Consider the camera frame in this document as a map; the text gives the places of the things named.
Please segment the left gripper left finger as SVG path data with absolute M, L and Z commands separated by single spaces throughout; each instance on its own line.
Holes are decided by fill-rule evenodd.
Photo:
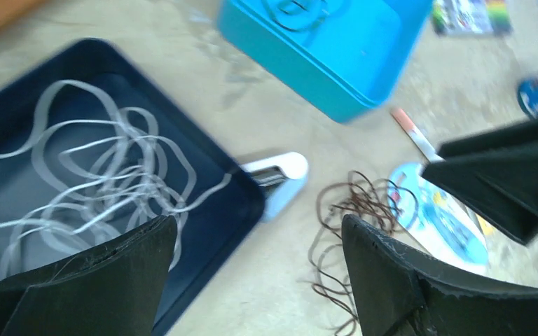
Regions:
M 150 335 L 176 238 L 160 216 L 0 281 L 0 335 Z

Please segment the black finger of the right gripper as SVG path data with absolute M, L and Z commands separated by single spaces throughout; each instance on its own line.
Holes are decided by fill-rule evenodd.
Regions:
M 538 235 L 538 118 L 444 143 L 422 177 L 526 245 Z

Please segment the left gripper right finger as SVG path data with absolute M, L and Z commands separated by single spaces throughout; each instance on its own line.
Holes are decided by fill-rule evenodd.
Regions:
M 364 335 L 538 335 L 538 288 L 454 267 L 355 215 L 342 238 Z

